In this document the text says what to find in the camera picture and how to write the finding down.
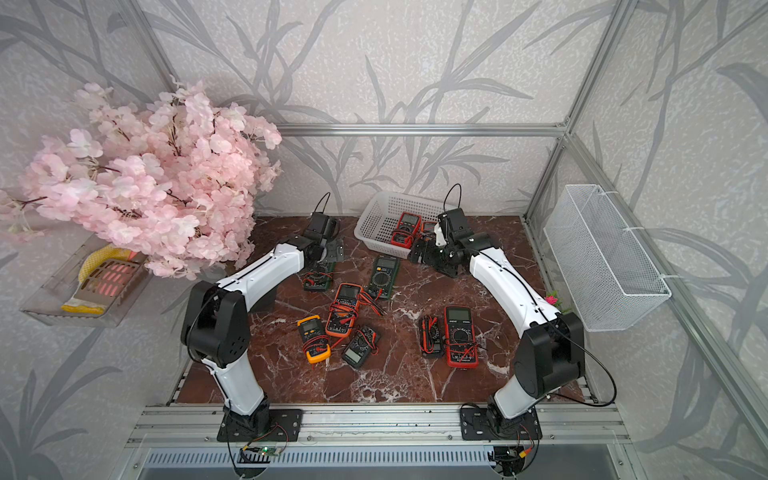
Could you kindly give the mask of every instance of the white plastic basket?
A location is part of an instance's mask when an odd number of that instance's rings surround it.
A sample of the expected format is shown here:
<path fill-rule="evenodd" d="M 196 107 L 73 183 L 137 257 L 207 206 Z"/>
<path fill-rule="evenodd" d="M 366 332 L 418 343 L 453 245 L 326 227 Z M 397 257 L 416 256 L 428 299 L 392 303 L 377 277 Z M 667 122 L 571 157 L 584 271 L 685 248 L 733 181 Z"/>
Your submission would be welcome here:
<path fill-rule="evenodd" d="M 445 208 L 451 210 L 455 206 L 446 204 Z M 403 212 L 421 215 L 422 221 L 436 222 L 438 214 L 442 213 L 442 202 L 395 192 L 378 192 L 357 220 L 355 238 L 376 252 L 408 258 L 411 250 L 389 242 Z"/>

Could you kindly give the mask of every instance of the white wire mesh basket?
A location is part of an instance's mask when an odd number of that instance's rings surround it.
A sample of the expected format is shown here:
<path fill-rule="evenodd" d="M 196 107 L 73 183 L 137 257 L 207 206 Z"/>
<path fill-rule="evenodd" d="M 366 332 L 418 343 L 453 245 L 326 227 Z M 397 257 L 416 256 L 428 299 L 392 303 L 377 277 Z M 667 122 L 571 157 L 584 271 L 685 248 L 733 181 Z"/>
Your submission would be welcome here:
<path fill-rule="evenodd" d="M 587 331 L 628 329 L 671 296 L 598 185 L 566 185 L 544 234 Z"/>

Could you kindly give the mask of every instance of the black cable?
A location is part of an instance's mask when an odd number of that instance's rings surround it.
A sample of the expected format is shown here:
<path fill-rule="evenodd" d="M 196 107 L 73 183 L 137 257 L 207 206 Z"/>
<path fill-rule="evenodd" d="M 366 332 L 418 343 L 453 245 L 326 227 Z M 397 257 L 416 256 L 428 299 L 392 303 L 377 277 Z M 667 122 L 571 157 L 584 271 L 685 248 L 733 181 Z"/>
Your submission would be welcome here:
<path fill-rule="evenodd" d="M 445 202 L 448 201 L 448 195 L 453 192 L 453 189 L 458 186 L 458 205 L 457 207 L 460 207 L 462 205 L 462 185 L 461 184 L 453 184 L 453 187 L 451 187 L 451 190 L 448 190 L 448 193 L 445 194 L 445 198 L 442 201 L 442 211 L 445 212 Z"/>
<path fill-rule="evenodd" d="M 227 422 L 230 416 L 230 410 L 227 410 L 227 414 L 224 416 L 224 432 L 226 433 L 227 437 L 227 451 L 230 454 L 230 462 L 232 462 L 232 471 L 235 472 L 235 475 L 237 475 L 238 478 L 242 478 L 242 475 L 237 474 L 237 465 L 235 465 L 235 458 L 232 456 L 232 448 L 230 447 L 230 424 Z"/>
<path fill-rule="evenodd" d="M 315 210 L 313 210 L 313 212 L 312 212 L 312 213 L 315 213 L 315 212 L 317 212 L 317 207 L 319 207 L 319 206 L 320 206 L 320 203 L 323 201 L 323 198 L 325 198 L 325 199 L 326 199 L 326 204 L 325 204 L 325 205 L 323 205 L 323 211 L 322 211 L 321 213 L 323 213 L 323 214 L 324 214 L 324 213 L 326 212 L 326 207 L 328 207 L 328 200 L 330 200 L 330 198 L 331 198 L 331 193 L 330 193 L 330 192 L 326 192 L 326 193 L 325 193 L 325 195 L 323 195 L 322 197 L 320 197 L 320 200 L 318 200 L 318 202 L 317 202 L 317 205 L 315 205 Z"/>
<path fill-rule="evenodd" d="M 490 255 L 488 255 L 486 252 L 481 252 L 481 251 L 479 251 L 479 250 L 469 250 L 469 249 L 468 249 L 468 251 L 470 251 L 470 252 L 476 252 L 476 253 L 480 253 L 481 255 L 483 255 L 484 257 L 488 258 L 490 261 L 492 261 L 492 262 L 493 262 L 493 263 L 495 263 L 496 265 L 498 265 L 498 266 L 499 266 L 499 268 L 502 268 L 504 271 L 506 271 L 507 273 L 509 273 L 510 275 L 512 275 L 512 276 L 513 276 L 515 279 L 517 279 L 517 281 L 518 281 L 518 282 L 520 282 L 520 284 L 523 286 L 523 288 L 525 289 L 525 292 L 526 292 L 526 293 L 528 293 L 528 296 L 530 296 L 530 297 L 531 297 L 531 300 L 533 300 L 533 303 L 534 303 L 534 305 L 537 305 L 537 303 L 536 303 L 536 298 L 533 296 L 533 294 L 531 293 L 531 291 L 530 291 L 530 289 L 528 288 L 528 286 L 527 286 L 527 285 L 525 285 L 525 281 L 523 281 L 523 279 L 522 279 L 522 278 L 520 278 L 519 276 L 515 275 L 515 273 L 514 273 L 514 272 L 512 272 L 512 271 L 511 271 L 510 269 L 508 269 L 507 267 L 505 267 L 505 266 L 501 265 L 499 262 L 497 262 L 497 261 L 496 261 L 494 258 L 492 258 Z M 561 337 L 563 337 L 564 339 L 566 339 L 568 342 L 571 342 L 571 343 L 573 343 L 573 344 L 574 344 L 575 346 L 577 346 L 577 347 L 578 347 L 578 348 L 579 348 L 579 349 L 580 349 L 582 352 L 584 352 L 584 353 L 586 353 L 587 355 L 589 355 L 590 357 L 592 357 L 592 359 L 593 359 L 595 362 L 597 362 L 597 363 L 598 363 L 598 365 L 599 365 L 599 366 L 600 366 L 600 367 L 601 367 L 601 368 L 602 368 L 602 369 L 603 369 L 603 370 L 604 370 L 604 371 L 607 373 L 607 375 L 608 375 L 608 378 L 611 380 L 611 385 L 612 385 L 612 386 L 613 386 L 613 388 L 614 388 L 614 394 L 613 394 L 613 396 L 612 396 L 612 397 L 611 397 L 611 399 L 610 399 L 609 401 L 607 401 L 606 403 L 586 403 L 586 402 L 582 402 L 581 400 L 577 400 L 577 399 L 571 398 L 571 397 L 569 397 L 569 396 L 566 396 L 566 395 L 561 395 L 560 393 L 552 393 L 552 394 L 549 394 L 549 395 L 558 396 L 558 397 L 561 397 L 561 398 L 563 398 L 563 399 L 568 399 L 568 400 L 571 400 L 572 402 L 580 403 L 580 404 L 582 404 L 582 405 L 586 405 L 586 406 L 590 406 L 590 407 L 595 407 L 595 408 L 599 408 L 599 409 L 601 409 L 601 408 L 603 408 L 603 407 L 607 407 L 607 406 L 609 406 L 610 404 L 612 404 L 613 402 L 615 402 L 615 401 L 616 401 L 616 396 L 618 395 L 618 389 L 617 389 L 617 387 L 616 387 L 616 381 L 614 380 L 614 376 L 613 376 L 613 375 L 611 375 L 611 372 L 609 372 L 609 371 L 608 371 L 608 368 L 607 368 L 605 365 L 603 365 L 603 363 L 602 363 L 600 360 L 598 360 L 598 358 L 597 358 L 596 356 L 592 355 L 592 352 L 590 352 L 589 350 L 585 349 L 583 346 L 579 345 L 579 344 L 578 344 L 578 343 L 576 343 L 574 340 L 572 340 L 572 339 L 571 339 L 571 337 L 569 337 L 569 336 L 565 335 L 563 332 L 561 332 L 561 331 L 560 331 L 560 329 L 559 329 L 558 327 L 556 327 L 556 326 L 555 326 L 554 322 L 552 322 L 550 319 L 548 319 L 548 318 L 546 317 L 546 315 L 544 314 L 544 312 L 542 312 L 542 311 L 541 311 L 541 308 L 538 308 L 538 312 L 541 314 L 541 318 L 543 318 L 543 319 L 545 320 L 545 322 L 547 322 L 547 323 L 549 324 L 549 326 L 551 326 L 551 327 L 554 329 L 554 331 L 555 331 L 555 332 L 559 333 L 559 334 L 560 334 L 560 336 L 561 336 Z"/>

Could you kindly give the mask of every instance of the yellow multimeter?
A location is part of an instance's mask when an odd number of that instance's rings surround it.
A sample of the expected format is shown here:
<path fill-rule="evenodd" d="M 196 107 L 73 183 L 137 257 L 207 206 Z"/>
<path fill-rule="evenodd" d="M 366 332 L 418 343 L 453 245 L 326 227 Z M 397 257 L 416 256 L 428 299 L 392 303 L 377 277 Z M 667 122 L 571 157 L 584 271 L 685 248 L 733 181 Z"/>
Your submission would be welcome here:
<path fill-rule="evenodd" d="M 304 341 L 303 350 L 309 363 L 318 363 L 331 356 L 326 329 L 320 321 L 320 315 L 308 316 L 296 322 Z"/>

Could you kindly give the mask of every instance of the brown marble surface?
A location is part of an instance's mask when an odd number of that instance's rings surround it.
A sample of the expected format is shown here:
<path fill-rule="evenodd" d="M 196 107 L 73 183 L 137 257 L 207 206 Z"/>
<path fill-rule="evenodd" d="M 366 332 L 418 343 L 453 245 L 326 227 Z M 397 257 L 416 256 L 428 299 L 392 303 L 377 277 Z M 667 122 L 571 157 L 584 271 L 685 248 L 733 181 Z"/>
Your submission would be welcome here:
<path fill-rule="evenodd" d="M 451 279 L 431 267 L 401 260 L 394 296 L 381 306 L 384 316 L 363 307 L 358 325 L 369 325 L 381 336 L 379 354 L 369 356 L 361 370 L 341 360 L 342 348 L 314 368 L 304 358 L 296 321 L 328 307 L 341 282 L 365 286 L 377 252 L 354 237 L 357 219 L 342 219 L 341 235 L 347 259 L 336 265 L 335 278 L 326 293 L 304 292 L 298 275 L 278 286 L 274 311 L 251 316 L 252 339 L 248 349 L 256 379 L 272 402 L 484 402 L 514 374 L 511 364 L 519 338 L 491 294 L 469 275 Z M 257 221 L 253 258 L 261 257 L 280 240 L 301 231 L 305 217 L 265 218 Z M 470 217 L 475 232 L 488 232 L 502 245 L 510 263 L 539 293 L 544 294 L 538 265 L 519 217 Z M 480 365 L 453 369 L 445 357 L 424 359 L 419 351 L 417 320 L 439 315 L 446 305 L 472 308 Z M 562 392 L 583 399 L 575 382 Z M 219 389 L 208 371 L 194 364 L 178 396 L 179 403 L 219 403 Z"/>

